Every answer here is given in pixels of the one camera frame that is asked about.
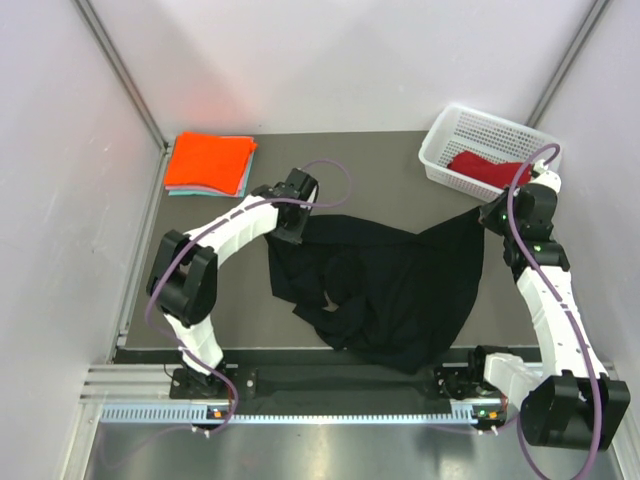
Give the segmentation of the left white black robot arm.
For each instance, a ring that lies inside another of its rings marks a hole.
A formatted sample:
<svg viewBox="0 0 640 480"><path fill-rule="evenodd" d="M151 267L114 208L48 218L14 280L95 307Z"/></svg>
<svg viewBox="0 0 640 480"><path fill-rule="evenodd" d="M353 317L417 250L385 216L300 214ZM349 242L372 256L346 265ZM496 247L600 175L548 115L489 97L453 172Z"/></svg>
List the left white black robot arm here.
<svg viewBox="0 0 640 480"><path fill-rule="evenodd" d="M300 243L318 194L318 181L294 168L284 181L256 188L210 223L162 237L146 287L149 305L170 325L181 351L182 372L203 395L220 394L227 382L211 320L219 268L267 234Z"/></svg>

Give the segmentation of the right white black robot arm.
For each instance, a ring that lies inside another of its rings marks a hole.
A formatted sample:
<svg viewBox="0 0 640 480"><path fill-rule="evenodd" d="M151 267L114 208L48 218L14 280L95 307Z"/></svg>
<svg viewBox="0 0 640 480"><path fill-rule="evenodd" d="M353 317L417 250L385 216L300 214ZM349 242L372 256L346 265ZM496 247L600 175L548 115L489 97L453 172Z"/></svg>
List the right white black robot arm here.
<svg viewBox="0 0 640 480"><path fill-rule="evenodd" d="M466 380L478 395L498 389L510 400L528 444L587 450L597 436L605 451L631 395L594 353L573 298L567 255L552 238L560 188L556 173L537 173L480 209L483 226L503 239L503 258L531 315L542 371L514 354L489 353L469 367Z"/></svg>

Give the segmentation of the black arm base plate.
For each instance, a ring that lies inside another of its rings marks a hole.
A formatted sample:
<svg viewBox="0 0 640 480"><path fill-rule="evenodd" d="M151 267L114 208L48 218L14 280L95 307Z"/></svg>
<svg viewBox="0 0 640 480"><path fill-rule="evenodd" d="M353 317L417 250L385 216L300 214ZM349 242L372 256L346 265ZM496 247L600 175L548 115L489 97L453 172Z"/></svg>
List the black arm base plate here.
<svg viewBox="0 0 640 480"><path fill-rule="evenodd" d="M448 414L454 401L499 405L496 391L480 383L480 361L490 351L454 347L403 373L347 351L230 350L220 370L235 385L244 415Z"/></svg>

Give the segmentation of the black t shirt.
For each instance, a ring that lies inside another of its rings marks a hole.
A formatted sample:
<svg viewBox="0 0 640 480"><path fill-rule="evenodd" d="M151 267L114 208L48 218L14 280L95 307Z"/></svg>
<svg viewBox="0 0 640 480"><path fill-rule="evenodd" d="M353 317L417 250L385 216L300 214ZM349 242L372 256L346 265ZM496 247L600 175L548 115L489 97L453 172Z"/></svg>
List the black t shirt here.
<svg viewBox="0 0 640 480"><path fill-rule="evenodd" d="M420 233L315 215L298 245L267 236L271 289L333 349L414 373L467 321L484 240L476 208Z"/></svg>

